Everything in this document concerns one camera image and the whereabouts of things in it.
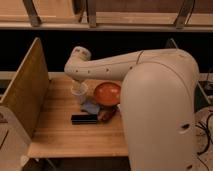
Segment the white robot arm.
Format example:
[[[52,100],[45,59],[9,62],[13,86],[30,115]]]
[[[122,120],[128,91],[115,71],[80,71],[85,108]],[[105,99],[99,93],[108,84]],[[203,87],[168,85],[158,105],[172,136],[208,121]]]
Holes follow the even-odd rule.
[[[120,80],[120,108],[131,171],[197,171],[195,59],[181,49],[140,50],[93,60],[73,49],[72,79]]]

